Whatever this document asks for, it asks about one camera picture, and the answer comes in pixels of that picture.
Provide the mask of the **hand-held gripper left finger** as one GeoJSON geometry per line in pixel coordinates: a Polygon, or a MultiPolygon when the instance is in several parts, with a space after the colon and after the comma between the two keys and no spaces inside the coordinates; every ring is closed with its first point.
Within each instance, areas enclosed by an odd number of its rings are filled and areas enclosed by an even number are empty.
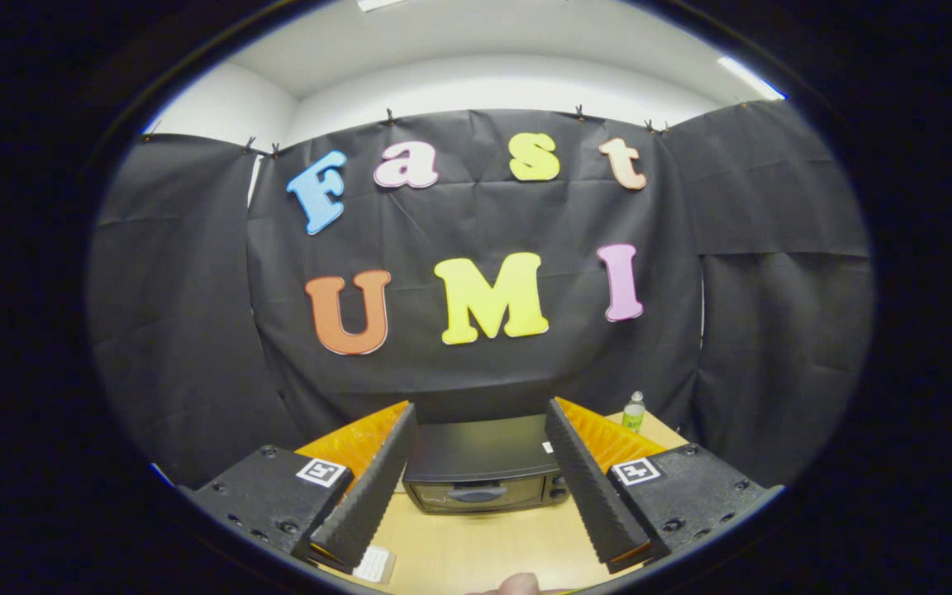
{"type": "Polygon", "coordinates": [[[373,542],[417,429],[415,406],[398,402],[299,449],[262,445],[186,494],[257,545],[348,573],[373,542]]]}

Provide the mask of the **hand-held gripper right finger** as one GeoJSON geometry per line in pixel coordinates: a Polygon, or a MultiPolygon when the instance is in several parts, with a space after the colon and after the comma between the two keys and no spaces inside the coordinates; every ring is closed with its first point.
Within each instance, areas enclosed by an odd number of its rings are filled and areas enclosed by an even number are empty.
{"type": "Polygon", "coordinates": [[[545,435],[612,574],[677,564],[783,490],[759,485],[703,445],[661,445],[559,397],[545,410],[545,435]]]}

